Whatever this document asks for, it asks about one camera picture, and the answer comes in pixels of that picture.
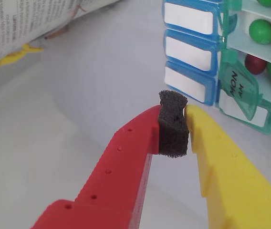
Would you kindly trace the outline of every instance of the plastic lid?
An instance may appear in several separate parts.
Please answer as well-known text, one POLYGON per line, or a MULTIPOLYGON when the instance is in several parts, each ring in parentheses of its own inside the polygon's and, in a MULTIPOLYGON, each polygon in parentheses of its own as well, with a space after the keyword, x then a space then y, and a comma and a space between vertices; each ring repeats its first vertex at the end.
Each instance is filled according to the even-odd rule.
POLYGON ((254 76, 237 59, 235 50, 223 50, 221 88, 234 98, 248 120, 252 120, 262 99, 254 76))

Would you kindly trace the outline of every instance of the red ball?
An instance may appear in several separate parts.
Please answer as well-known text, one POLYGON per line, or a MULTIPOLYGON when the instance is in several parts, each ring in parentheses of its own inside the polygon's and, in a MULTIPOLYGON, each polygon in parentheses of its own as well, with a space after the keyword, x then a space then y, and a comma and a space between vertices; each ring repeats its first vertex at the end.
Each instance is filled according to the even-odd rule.
POLYGON ((245 66, 253 75, 261 74, 266 68, 267 62, 256 56, 247 55, 245 59, 245 66))

